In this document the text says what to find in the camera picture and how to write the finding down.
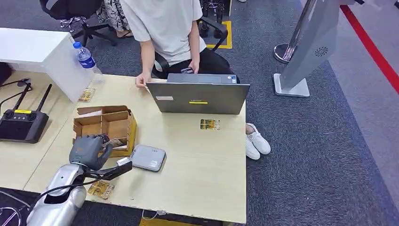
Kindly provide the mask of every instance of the person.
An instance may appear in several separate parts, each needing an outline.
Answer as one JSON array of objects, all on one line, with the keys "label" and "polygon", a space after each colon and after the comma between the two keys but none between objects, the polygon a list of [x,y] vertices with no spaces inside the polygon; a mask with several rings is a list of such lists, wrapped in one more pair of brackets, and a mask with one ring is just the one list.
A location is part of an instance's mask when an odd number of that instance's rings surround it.
[{"label": "person", "polygon": [[97,17],[100,23],[109,22],[118,38],[133,37],[119,0],[103,0],[101,7],[97,10]]},{"label": "person", "polygon": [[[120,0],[133,35],[141,46],[142,72],[136,86],[144,88],[151,79],[155,51],[169,63],[169,73],[191,67],[194,73],[234,74],[228,62],[206,48],[197,20],[202,17],[199,0]],[[246,124],[246,154],[259,159],[268,154],[269,143],[255,125]]]}]

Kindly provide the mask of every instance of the white sneaker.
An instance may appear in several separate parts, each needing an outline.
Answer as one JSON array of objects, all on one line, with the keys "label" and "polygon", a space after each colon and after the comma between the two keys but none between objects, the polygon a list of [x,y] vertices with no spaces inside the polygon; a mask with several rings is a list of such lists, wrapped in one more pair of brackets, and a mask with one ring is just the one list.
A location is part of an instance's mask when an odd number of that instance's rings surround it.
[{"label": "white sneaker", "polygon": [[248,137],[245,138],[245,154],[253,160],[258,160],[261,157],[261,154]]},{"label": "white sneaker", "polygon": [[262,137],[262,135],[258,132],[258,129],[254,124],[247,123],[248,126],[254,128],[255,132],[251,134],[247,134],[247,137],[250,141],[252,141],[255,148],[262,154],[269,154],[271,151],[270,144]]}]

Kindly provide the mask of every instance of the floor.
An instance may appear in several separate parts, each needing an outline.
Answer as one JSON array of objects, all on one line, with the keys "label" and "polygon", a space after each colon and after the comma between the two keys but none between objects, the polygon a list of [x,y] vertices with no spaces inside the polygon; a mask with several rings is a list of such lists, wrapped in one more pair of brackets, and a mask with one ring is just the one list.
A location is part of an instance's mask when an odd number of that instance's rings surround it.
[{"label": "floor", "polygon": [[[399,72],[399,10],[394,0],[367,2],[351,8]],[[247,121],[272,147],[272,153],[257,161],[247,159],[247,225],[399,225],[398,94],[343,15],[336,53],[308,78],[311,97],[274,95],[271,76],[284,65],[271,51],[290,39],[302,3],[233,1],[233,49],[218,51],[241,82],[251,84]],[[20,0],[18,7],[11,0],[1,1],[0,15],[0,27],[61,30],[30,0]],[[117,47],[94,39],[88,48],[104,73],[140,73],[139,45],[133,39],[119,40]],[[34,196],[11,192],[27,200]],[[9,203],[0,196],[1,206]],[[83,220],[85,225],[138,225],[140,217],[141,210],[86,202],[75,224]],[[164,218],[220,224],[176,215]]]}]

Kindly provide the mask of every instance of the hand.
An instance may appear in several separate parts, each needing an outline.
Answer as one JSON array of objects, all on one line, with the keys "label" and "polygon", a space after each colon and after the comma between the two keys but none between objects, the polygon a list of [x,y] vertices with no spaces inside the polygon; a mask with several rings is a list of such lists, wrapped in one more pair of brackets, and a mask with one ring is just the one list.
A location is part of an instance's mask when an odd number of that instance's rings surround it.
[{"label": "hand", "polygon": [[199,57],[196,57],[191,60],[191,63],[190,65],[188,65],[188,67],[192,68],[194,74],[198,74],[198,70],[200,69],[199,65],[200,65],[200,59]]},{"label": "hand", "polygon": [[141,73],[136,77],[136,87],[144,88],[145,84],[151,80],[151,73]]}]

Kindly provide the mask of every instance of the black pants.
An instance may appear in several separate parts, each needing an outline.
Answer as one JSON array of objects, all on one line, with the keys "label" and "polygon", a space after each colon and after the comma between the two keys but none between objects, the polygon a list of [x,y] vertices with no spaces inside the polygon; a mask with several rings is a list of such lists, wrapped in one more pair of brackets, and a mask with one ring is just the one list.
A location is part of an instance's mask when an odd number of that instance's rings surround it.
[{"label": "black pants", "polygon": [[[226,59],[205,48],[199,53],[199,70],[198,74],[234,74],[230,69],[229,62]],[[191,60],[185,60],[175,65],[172,65],[168,72],[169,73],[181,73],[181,70],[187,68],[190,65]]]}]

